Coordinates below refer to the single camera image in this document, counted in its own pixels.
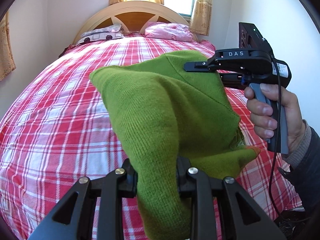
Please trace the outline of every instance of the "pillow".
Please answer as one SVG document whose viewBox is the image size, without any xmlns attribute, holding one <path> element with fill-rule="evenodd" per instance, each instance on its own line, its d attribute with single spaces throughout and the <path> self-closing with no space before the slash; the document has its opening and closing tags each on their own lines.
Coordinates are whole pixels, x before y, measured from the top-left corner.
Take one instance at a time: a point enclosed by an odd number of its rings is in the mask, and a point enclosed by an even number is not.
<svg viewBox="0 0 320 240">
<path fill-rule="evenodd" d="M 189 27 L 178 23 L 149 22 L 144 35 L 146 38 L 172 41 L 191 42 L 193 40 Z"/>
<path fill-rule="evenodd" d="M 80 36 L 86 37 L 86 36 L 89 36 L 89 35 L 95 34 L 95 33 L 117 33 L 119 31 L 121 31 L 121 24 L 116 23 L 116 24 L 113 24 L 113 25 L 105 27 L 105 28 L 95 29 L 95 30 L 92 30 L 89 32 L 82 33 Z"/>
<path fill-rule="evenodd" d="M 105 41 L 105 40 L 115 40 L 115 39 L 121 39 L 124 38 L 122 31 L 120 32 L 103 32 L 103 33 L 94 33 L 88 36 L 83 37 L 81 40 L 79 40 L 76 45 L 79 45 L 81 43 L 88 43 L 91 41 Z"/>
</svg>

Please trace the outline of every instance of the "gray handle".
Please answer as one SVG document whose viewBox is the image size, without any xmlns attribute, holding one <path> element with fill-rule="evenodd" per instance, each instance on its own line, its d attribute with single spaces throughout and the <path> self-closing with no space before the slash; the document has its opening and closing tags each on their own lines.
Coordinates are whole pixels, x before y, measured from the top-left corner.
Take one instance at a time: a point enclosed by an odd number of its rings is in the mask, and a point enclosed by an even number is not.
<svg viewBox="0 0 320 240">
<path fill-rule="evenodd" d="M 278 108 L 279 104 L 274 104 L 273 101 L 269 100 L 264 96 L 264 94 L 261 92 L 260 84 L 256 83 L 250 83 L 249 87 L 251 87 L 254 91 L 254 97 L 259 100 L 260 102 L 267 103 L 273 108 L 273 114 L 272 118 L 277 120 L 277 114 L 278 114 Z M 280 136 L 278 137 L 278 145 L 277 145 L 277 152 L 281 154 L 288 154 L 289 148 L 288 148 L 288 127 L 287 127 L 287 120 L 285 117 L 285 111 L 284 107 L 281 106 L 281 116 L 280 116 Z M 265 139 L 265 141 L 268 143 L 268 151 L 275 151 L 275 141 L 276 141 L 276 130 L 274 130 L 274 135 L 270 139 Z"/>
</svg>

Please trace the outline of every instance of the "wooden headboard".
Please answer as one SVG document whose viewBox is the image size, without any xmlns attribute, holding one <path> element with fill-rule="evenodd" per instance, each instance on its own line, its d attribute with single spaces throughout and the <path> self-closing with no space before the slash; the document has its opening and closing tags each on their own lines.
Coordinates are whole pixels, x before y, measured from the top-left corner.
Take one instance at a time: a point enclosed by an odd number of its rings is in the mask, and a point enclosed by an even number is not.
<svg viewBox="0 0 320 240">
<path fill-rule="evenodd" d="M 120 23 L 124 34 L 144 33 L 147 22 L 180 23 L 188 22 L 178 13 L 164 5 L 148 1 L 126 1 L 110 5 L 92 16 L 79 30 L 73 44 L 80 39 L 84 32 L 104 28 L 115 23 Z"/>
</svg>

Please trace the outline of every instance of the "pink bedspread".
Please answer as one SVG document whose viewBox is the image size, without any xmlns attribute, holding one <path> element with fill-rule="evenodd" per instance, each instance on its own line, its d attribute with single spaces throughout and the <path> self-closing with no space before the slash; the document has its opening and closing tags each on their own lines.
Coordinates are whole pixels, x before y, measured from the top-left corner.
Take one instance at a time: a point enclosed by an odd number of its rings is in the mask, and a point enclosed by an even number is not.
<svg viewBox="0 0 320 240">
<path fill-rule="evenodd" d="M 101 66 L 131 65 L 183 49 L 207 57 L 214 54 L 194 41 L 139 35 L 78 46 L 49 65 L 17 98 L 0 122 L 0 214 L 19 239 L 30 236 L 79 177 L 103 177 L 126 158 L 89 74 Z M 237 180 L 274 219 L 268 196 L 273 154 L 253 131 L 243 93 L 233 89 L 226 93 L 241 116 L 245 141 L 262 150 Z M 276 165 L 288 169 L 279 157 Z M 293 186 L 278 171 L 272 191 L 280 211 L 301 205 Z M 123 200 L 123 224 L 125 239 L 147 239 L 136 199 Z"/>
</svg>

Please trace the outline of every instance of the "black plastic bracket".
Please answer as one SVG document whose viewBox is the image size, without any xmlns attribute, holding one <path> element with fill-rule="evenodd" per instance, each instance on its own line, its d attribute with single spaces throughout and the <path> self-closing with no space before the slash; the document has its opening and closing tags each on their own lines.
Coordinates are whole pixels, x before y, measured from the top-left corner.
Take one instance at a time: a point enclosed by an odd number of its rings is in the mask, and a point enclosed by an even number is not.
<svg viewBox="0 0 320 240">
<path fill-rule="evenodd" d="M 177 183 L 181 198 L 192 198 L 190 240 L 217 239 L 212 199 L 217 198 L 223 240 L 285 240 L 276 224 L 232 177 L 211 178 L 177 159 Z"/>
<path fill-rule="evenodd" d="M 81 177 L 38 225 L 29 240 L 91 240 L 97 197 L 101 197 L 97 240 L 123 240 L 121 198 L 137 192 L 137 173 L 126 159 L 121 169 L 90 180 Z"/>
</svg>

